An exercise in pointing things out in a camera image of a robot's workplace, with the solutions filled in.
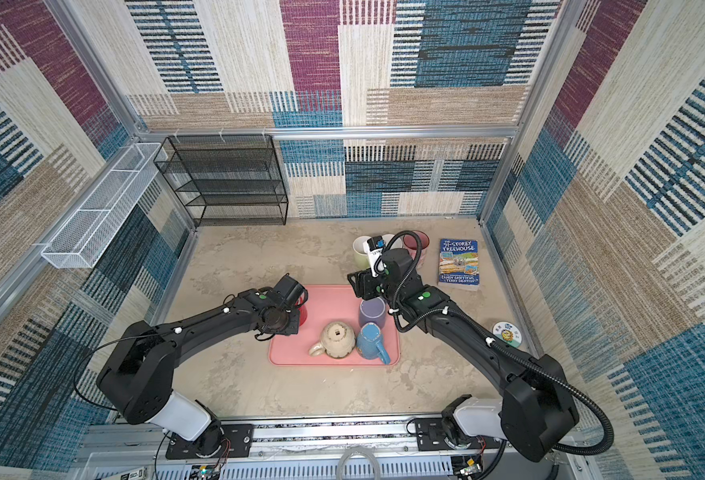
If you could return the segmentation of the purple mug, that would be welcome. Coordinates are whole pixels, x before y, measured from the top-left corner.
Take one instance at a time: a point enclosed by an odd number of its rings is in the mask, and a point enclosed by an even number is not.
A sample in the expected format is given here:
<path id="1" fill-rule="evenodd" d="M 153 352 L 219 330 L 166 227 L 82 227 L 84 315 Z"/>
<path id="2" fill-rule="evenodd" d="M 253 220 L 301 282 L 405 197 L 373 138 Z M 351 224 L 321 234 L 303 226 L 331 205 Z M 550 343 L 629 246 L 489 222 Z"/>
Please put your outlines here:
<path id="1" fill-rule="evenodd" d="M 359 325 L 361 327 L 372 323 L 382 329 L 385 327 L 387 317 L 388 305 L 383 298 L 377 297 L 361 302 L 359 310 Z"/>

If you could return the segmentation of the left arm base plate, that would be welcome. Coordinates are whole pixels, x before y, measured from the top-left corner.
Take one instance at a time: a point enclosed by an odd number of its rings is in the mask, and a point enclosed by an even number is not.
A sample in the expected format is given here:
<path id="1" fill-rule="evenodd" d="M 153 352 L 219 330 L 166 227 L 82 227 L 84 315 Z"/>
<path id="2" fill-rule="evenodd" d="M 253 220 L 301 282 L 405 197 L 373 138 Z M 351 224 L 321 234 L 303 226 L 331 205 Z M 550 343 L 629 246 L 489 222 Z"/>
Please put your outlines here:
<path id="1" fill-rule="evenodd" d="M 212 422 L 198 438 L 186 440 L 173 433 L 166 448 L 166 460 L 208 460 L 246 458 L 252 448 L 254 424 Z"/>

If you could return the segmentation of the white mug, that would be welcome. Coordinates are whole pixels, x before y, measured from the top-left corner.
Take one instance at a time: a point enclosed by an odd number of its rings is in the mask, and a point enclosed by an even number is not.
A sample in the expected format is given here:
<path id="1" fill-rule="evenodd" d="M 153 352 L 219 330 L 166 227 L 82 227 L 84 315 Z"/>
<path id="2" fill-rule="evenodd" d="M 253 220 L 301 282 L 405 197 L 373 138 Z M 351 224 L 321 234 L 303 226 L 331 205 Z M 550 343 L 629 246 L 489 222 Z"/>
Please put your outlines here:
<path id="1" fill-rule="evenodd" d="M 395 239 L 394 234 L 384 234 L 382 238 L 385 247 L 390 247 L 391 249 L 403 247 L 403 240 L 401 238 Z"/>

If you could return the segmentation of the pink ghost pattern mug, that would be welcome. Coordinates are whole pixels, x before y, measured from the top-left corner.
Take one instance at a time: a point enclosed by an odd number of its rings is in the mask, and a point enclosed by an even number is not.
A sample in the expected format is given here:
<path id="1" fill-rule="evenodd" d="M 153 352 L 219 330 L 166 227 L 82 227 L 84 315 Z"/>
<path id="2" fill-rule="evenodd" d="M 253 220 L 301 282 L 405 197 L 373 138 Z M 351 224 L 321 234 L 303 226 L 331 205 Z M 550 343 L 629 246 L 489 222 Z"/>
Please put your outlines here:
<path id="1" fill-rule="evenodd" d="M 403 237 L 403 243 L 413 259 L 417 258 L 419 247 L 422 247 L 420 258 L 417 262 L 417 268 L 421 268 L 427 258 L 430 237 L 425 232 L 414 230 L 413 235 L 405 235 Z"/>

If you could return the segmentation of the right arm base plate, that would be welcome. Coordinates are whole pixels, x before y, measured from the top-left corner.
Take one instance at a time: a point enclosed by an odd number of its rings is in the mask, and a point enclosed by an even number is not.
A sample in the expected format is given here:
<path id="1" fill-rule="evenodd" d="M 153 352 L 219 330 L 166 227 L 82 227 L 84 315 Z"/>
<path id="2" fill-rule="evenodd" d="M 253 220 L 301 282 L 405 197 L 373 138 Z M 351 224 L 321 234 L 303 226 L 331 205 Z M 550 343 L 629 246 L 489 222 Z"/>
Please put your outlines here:
<path id="1" fill-rule="evenodd" d="M 442 418 L 412 418 L 406 432 L 416 438 L 419 451 L 498 449 L 500 440 L 488 436 L 465 437 L 454 442 L 444 430 Z"/>

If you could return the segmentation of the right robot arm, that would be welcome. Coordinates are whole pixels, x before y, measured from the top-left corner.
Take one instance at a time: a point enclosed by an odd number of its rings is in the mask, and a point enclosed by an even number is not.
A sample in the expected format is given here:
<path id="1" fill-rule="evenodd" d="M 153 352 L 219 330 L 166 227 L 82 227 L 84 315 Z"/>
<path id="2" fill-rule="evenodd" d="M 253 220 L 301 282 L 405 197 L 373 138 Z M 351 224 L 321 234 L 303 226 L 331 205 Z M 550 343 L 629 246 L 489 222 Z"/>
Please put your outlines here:
<path id="1" fill-rule="evenodd" d="M 561 364 L 551 356 L 536 358 L 470 318 L 449 294 L 423 282 L 407 250 L 383 254 L 382 269 L 348 274 L 348 283 L 362 300 L 382 298 L 393 310 L 401 333 L 414 328 L 452 347 L 475 366 L 502 396 L 503 436 L 524 458 L 540 461 L 553 450 L 582 456 L 607 452 L 615 442 L 608 415 L 588 395 L 572 386 Z M 589 446 L 562 444 L 580 422 L 580 402 L 600 422 L 603 437 Z"/>

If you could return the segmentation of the red mug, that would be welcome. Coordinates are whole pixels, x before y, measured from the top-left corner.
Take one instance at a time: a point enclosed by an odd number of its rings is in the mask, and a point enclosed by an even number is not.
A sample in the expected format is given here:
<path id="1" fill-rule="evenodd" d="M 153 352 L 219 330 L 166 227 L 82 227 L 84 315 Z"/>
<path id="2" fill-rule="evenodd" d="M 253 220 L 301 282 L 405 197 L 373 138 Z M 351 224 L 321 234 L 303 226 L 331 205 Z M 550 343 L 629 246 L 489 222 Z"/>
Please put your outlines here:
<path id="1" fill-rule="evenodd" d="M 298 325 L 303 326 L 306 323 L 306 320 L 308 319 L 308 310 L 306 310 L 306 302 L 308 302 L 308 294 L 306 294 L 303 298 L 300 298 L 298 302 L 296 302 L 296 310 L 298 310 L 298 314 L 300 314 L 300 323 Z"/>

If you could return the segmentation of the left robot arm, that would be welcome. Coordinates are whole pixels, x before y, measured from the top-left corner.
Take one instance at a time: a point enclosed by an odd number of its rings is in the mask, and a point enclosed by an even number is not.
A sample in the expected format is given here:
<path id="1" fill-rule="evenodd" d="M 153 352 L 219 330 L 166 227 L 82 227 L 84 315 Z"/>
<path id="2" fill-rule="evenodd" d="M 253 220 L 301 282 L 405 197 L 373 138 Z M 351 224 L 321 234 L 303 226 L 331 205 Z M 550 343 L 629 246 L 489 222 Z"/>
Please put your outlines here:
<path id="1" fill-rule="evenodd" d="M 308 289 L 286 274 L 274 287 L 249 289 L 221 306 L 172 323 L 130 324 L 104 364 L 96 386 L 126 422 L 160 426 L 188 442 L 220 433 L 216 416 L 198 401 L 174 391 L 174 372 L 184 362 L 234 336 L 260 340 L 298 333 Z"/>

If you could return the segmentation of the light green mug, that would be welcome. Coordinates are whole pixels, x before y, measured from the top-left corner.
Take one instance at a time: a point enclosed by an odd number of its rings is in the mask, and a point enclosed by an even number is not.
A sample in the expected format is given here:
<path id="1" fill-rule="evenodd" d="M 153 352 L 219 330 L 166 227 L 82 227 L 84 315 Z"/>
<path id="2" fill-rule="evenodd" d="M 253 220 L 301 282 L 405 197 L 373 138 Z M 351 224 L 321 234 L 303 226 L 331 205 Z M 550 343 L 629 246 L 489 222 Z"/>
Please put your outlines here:
<path id="1" fill-rule="evenodd" d="M 370 239 L 371 236 L 364 235 L 356 238 L 355 241 L 352 242 L 352 251 L 354 251 L 355 263 L 358 270 L 371 269 L 369 254 L 367 251 L 368 242 Z"/>

